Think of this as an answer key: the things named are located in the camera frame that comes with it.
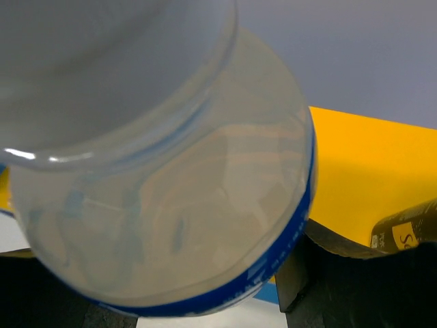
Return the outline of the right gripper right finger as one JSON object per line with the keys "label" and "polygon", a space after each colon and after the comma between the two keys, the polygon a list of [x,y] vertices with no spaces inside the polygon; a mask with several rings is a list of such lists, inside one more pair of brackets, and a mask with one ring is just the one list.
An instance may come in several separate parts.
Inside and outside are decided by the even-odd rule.
{"label": "right gripper right finger", "polygon": [[275,275],[288,327],[435,327],[436,244],[385,255],[309,220]]}

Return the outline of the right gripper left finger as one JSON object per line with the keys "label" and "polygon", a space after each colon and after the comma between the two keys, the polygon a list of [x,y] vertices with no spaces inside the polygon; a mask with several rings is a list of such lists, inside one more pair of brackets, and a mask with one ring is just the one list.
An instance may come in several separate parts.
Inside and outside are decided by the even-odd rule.
{"label": "right gripper left finger", "polygon": [[36,259],[1,258],[2,327],[136,327],[137,321],[93,304]]}

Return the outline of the Pocari Sweat bottle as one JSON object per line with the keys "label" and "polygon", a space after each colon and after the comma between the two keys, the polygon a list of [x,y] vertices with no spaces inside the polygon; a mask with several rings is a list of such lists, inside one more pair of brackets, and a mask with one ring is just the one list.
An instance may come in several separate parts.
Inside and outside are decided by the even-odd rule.
{"label": "Pocari Sweat bottle", "polygon": [[235,1],[2,1],[1,163],[37,259],[106,308],[197,316],[297,243],[317,141]]}

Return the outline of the blue and yellow shelf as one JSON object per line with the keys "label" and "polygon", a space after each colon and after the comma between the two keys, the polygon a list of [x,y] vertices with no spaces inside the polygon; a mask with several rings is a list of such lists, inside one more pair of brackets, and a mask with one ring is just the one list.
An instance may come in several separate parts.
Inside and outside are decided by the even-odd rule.
{"label": "blue and yellow shelf", "polygon": [[200,107],[106,166],[1,171],[1,216],[61,281],[142,316],[205,312],[275,274],[309,220],[364,245],[436,196],[436,131],[317,107]]}

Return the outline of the black can left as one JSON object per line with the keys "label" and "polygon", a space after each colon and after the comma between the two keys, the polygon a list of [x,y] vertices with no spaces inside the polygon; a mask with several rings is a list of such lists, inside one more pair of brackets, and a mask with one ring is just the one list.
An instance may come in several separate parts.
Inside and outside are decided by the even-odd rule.
{"label": "black can left", "polygon": [[436,200],[430,200],[377,222],[369,244],[384,254],[394,254],[421,243],[435,242]]}

